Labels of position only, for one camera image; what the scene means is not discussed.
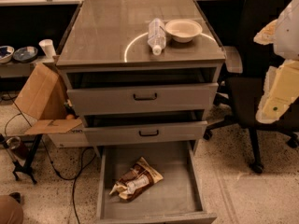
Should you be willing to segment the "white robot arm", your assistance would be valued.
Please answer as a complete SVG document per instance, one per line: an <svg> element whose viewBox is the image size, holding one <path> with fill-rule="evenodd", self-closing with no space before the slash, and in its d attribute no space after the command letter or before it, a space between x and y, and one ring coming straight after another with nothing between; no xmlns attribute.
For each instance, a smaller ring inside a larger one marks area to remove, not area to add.
<svg viewBox="0 0 299 224"><path fill-rule="evenodd" d="M283 59L278 68L269 67L256 113L259 122L269 124L278 121L299 97L299 0L291 0L253 40L272 44L274 53Z"/></svg>

